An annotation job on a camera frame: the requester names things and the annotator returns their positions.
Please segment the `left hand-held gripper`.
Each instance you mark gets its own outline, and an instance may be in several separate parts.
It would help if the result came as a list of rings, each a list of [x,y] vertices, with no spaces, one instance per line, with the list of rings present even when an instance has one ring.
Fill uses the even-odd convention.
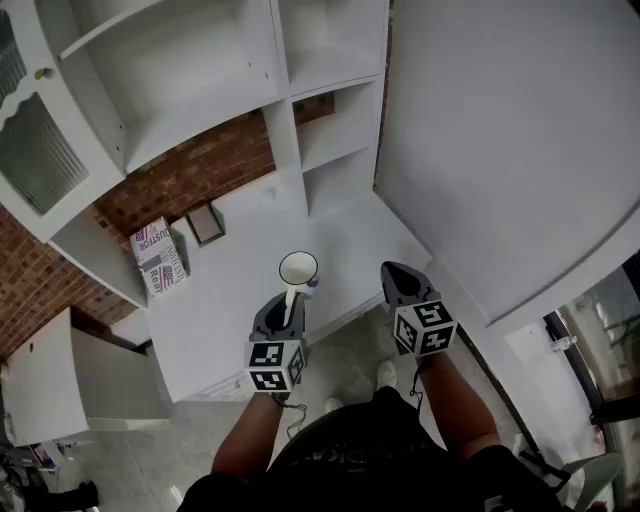
[[[287,314],[286,294],[266,303],[255,315],[245,344],[245,374],[257,393],[288,394],[301,382],[304,354],[304,300],[296,293]]]

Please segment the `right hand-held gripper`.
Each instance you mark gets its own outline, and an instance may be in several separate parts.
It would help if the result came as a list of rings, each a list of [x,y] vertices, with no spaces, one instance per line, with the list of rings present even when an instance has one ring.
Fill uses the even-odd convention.
[[[399,354],[419,358],[446,350],[458,322],[426,275],[408,265],[385,261],[380,277]]]

